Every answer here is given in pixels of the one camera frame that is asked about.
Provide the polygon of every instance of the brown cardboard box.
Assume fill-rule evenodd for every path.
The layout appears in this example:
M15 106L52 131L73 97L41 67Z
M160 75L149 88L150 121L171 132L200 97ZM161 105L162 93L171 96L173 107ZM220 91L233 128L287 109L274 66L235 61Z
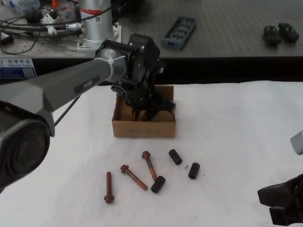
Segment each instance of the brown cardboard box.
M156 85L155 87L165 99L174 100L173 85ZM159 113L150 122L132 121L132 108L119 95L112 119L114 136L116 137L158 137L174 138L176 132L176 117L167 111Z

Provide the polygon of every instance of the metal cylinder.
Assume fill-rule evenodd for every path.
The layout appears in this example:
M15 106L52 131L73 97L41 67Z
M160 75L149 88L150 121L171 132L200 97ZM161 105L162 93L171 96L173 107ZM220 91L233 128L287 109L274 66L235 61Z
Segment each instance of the metal cylinder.
M99 14L111 6L110 0L80 0L81 18L85 19ZM101 44L104 40L115 40L118 32L114 31L112 11L109 10L92 19L82 22L84 28L83 40L91 44Z
M82 26L80 23L73 23L73 24L66 24L65 25L66 30L69 31L81 31L82 30Z

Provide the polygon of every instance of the white cloth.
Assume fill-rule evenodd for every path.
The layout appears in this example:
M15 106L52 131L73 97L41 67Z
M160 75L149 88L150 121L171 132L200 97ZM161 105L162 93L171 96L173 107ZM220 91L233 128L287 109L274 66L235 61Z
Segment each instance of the white cloth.
M116 95L95 87L56 127L44 162L0 194L2 227L268 227L257 190L303 173L303 83L176 85L174 139L115 138ZM66 106L54 113L54 118ZM176 151L183 163L168 155ZM159 194L142 152L151 153ZM198 178L189 179L193 162ZM149 189L122 174L127 164ZM106 172L115 201L106 204Z

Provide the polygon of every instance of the wire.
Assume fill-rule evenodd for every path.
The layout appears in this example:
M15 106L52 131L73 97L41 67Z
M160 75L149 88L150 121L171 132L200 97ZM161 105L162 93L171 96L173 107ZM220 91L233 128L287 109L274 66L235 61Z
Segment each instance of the wire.
M24 38L37 38L36 35L34 35L33 33L31 34L31 32L11 32L11 31L5 31L6 34L8 35L16 35L16 36L20 36L20 37L24 37ZM78 32L74 32L74 33L67 33L67 34L58 34L58 35L40 35L39 39L43 38L43 39L56 39L56 38L61 38L61 37L67 37L67 36L72 36L72 35L78 35Z
M66 110L61 114L61 116L56 120L55 122L55 126L57 126L57 124L59 124L59 122L62 120L63 117L65 117L65 115L69 112L69 110L75 105L75 103L78 101L78 99L81 96L78 96L77 98L75 98L73 100L73 102L66 108Z
M13 22L16 22L16 21L18 21L18 20L21 20L21 19L23 19L23 18L24 18L24 17L20 17L20 18L18 18L18 19L16 19L16 20L13 20L12 23L13 23ZM0 31L0 37L2 36L2 33L3 33L4 29L7 28L7 27L10 25L11 22L8 22L9 20L11 20L11 19L7 19L7 20L6 20L7 25L1 29L1 31ZM2 48L2 43L0 42L0 49L1 49L1 51L2 51L3 53L6 53L6 54L21 54L21 53L26 53L26 52L30 51L30 50L34 47L34 45L37 43L37 41L38 41L38 39L39 39L39 36L40 36L40 34L41 34L41 31L42 31L42 27L43 27L43 26L41 25L41 26L40 26L40 31L39 31L38 36L36 37L36 39L35 39L33 45L32 45L28 50L22 51L22 52L17 52L17 53L15 53L15 52L7 52L7 51L3 50L3 48Z
M8 26L5 27L6 29L11 29L11 30L19 30L19 31L29 31L29 32L39 32L40 29L35 28L35 27L18 27L18 26Z
M10 18L10 19L7 19L6 21L8 21L8 20L13 20L13 19L19 19L19 18L20 18L20 19L23 19L23 18L25 18L25 17L20 17L20 16L19 16L19 17L12 17L12 18Z
M81 19L81 21L85 21L85 20L90 20L92 18L95 18L95 17L98 17L98 16L101 16L102 14L106 13L107 11L111 10L114 6L116 6L116 4L108 7L107 9L105 9L104 11L96 14L96 15L93 15L91 17L86 17L86 18L83 18ZM71 21L71 22L62 22L62 23L55 23L55 24L43 24L43 26L57 26L57 25L66 25L66 24L73 24L73 23L77 23L78 21ZM28 26L28 24L13 24L13 23L10 23L10 25L14 25L14 26Z

